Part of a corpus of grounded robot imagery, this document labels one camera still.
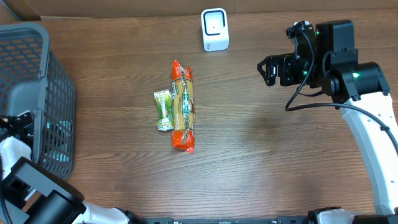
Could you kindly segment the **green snack packet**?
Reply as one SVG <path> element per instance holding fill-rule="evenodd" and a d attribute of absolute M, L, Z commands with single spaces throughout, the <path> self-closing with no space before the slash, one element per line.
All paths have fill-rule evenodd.
<path fill-rule="evenodd" d="M 170 131 L 174 128 L 172 114 L 172 95 L 168 89 L 154 93 L 154 99 L 159 112 L 157 129 L 159 131 Z"/>

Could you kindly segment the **orange spaghetti packet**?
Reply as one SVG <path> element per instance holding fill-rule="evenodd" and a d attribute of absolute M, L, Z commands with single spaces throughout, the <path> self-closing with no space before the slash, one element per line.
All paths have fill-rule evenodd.
<path fill-rule="evenodd" d="M 190 67 L 182 67 L 177 60 L 172 64 L 172 104 L 172 145 L 192 154 L 195 147 L 193 75 Z"/>

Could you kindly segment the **teal tissue packet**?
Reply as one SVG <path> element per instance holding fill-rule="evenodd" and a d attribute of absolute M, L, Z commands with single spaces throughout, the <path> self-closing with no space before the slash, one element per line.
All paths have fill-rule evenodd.
<path fill-rule="evenodd" d="M 70 133 L 57 123 L 47 122 L 47 132 L 45 134 L 45 155 L 50 158 L 69 163 L 70 162 Z"/>

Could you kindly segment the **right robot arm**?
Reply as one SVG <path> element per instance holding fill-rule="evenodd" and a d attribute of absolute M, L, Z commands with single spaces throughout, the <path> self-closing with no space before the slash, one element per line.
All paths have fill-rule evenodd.
<path fill-rule="evenodd" d="M 354 24 L 338 20 L 311 24 L 298 21 L 286 29 L 295 50 L 270 55 L 257 70 L 266 85 L 308 85 L 331 98 L 358 144 L 371 188 L 375 214 L 325 207 L 308 212 L 306 223 L 397 222 L 397 121 L 390 86 L 382 68 L 360 63 Z"/>

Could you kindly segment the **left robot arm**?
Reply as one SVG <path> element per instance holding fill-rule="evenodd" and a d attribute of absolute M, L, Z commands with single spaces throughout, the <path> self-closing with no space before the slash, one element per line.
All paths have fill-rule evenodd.
<path fill-rule="evenodd" d="M 4 223 L 145 224 L 129 210 L 85 202 L 80 191 L 31 161 L 29 111 L 1 116 L 1 221 Z"/>

